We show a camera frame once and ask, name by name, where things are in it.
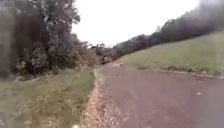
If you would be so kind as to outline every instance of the grass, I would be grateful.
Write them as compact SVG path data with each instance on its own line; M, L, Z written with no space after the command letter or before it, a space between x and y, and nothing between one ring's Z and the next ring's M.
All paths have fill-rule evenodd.
M158 45L127 55L122 60L140 69L172 67L224 75L224 32Z
M9 127L71 128L94 88L92 71L67 70L26 82L0 83L0 112Z

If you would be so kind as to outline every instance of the grassy slope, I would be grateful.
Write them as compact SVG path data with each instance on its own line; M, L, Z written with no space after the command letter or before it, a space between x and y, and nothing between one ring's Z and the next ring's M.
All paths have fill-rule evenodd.
M71 128L80 122L93 85L91 71L73 70L27 82L1 82L0 112L10 127Z
M122 60L138 68L175 67L224 75L224 32L155 46L127 55Z

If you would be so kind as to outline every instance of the overcast sky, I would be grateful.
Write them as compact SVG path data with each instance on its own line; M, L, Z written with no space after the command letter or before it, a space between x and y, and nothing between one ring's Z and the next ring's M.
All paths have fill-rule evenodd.
M76 0L79 39L115 45L139 34L151 34L168 19L197 7L199 0Z

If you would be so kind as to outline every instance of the dirt road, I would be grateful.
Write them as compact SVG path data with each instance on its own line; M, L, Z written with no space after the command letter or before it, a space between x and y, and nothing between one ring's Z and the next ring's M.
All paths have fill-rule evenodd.
M120 113L114 128L224 128L224 80L108 65L101 87Z

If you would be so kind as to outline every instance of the vegetation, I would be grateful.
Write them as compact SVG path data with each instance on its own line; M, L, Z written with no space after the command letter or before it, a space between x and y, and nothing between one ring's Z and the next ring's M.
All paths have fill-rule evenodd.
M128 65L144 68L178 69L224 75L224 32L181 42L158 45L127 55Z
M168 20L151 35L139 35L122 42L113 48L113 58L133 53L159 44L177 42L206 35L224 27L224 2L208 4L210 0L202 0L201 5L177 19Z
M16 128L71 128L93 89L92 71L66 70L26 82L0 83L0 112Z

